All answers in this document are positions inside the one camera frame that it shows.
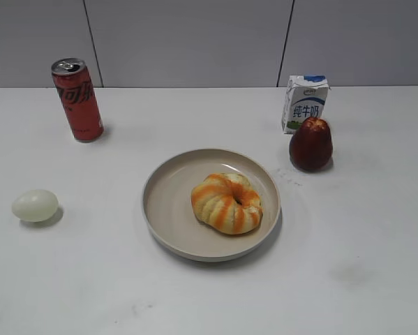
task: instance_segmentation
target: red soda can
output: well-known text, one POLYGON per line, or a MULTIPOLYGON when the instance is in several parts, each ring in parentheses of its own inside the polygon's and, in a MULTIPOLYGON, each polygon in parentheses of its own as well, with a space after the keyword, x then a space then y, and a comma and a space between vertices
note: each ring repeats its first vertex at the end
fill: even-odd
POLYGON ((60 59, 52 64, 52 78, 76 140, 88 142, 103 133, 89 71, 83 60, 60 59))

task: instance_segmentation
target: pastry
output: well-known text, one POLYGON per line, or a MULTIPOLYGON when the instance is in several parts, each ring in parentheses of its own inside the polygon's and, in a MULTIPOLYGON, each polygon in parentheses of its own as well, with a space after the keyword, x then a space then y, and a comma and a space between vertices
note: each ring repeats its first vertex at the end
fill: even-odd
POLYGON ((214 173, 192 190, 193 212, 198 220, 229 235, 255 229, 262 218, 258 193, 238 173, 214 173))

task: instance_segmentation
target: peeled egg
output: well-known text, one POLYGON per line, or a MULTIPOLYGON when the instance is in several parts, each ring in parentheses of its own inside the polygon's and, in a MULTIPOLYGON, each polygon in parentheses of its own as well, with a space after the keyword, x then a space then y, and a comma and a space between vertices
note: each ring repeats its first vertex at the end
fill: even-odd
POLYGON ((57 197, 46 190, 27 191, 12 203, 14 215, 28 222, 47 220, 55 214, 57 209, 57 197))

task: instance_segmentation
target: white milk carton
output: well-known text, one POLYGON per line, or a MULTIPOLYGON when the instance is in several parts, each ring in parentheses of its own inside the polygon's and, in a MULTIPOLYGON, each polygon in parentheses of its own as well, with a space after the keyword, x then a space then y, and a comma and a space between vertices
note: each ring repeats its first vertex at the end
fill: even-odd
POLYGON ((328 89, 323 75, 291 75, 281 119, 283 132, 293 134, 307 118, 321 117, 328 89))

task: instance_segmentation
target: red apple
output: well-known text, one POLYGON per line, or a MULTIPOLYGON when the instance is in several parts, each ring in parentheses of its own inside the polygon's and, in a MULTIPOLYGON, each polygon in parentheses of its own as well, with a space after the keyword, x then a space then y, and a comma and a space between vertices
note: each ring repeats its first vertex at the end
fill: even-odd
POLYGON ((302 170, 314 172, 323 168, 332 154, 331 131, 325 120, 307 118, 291 138, 292 163, 302 170))

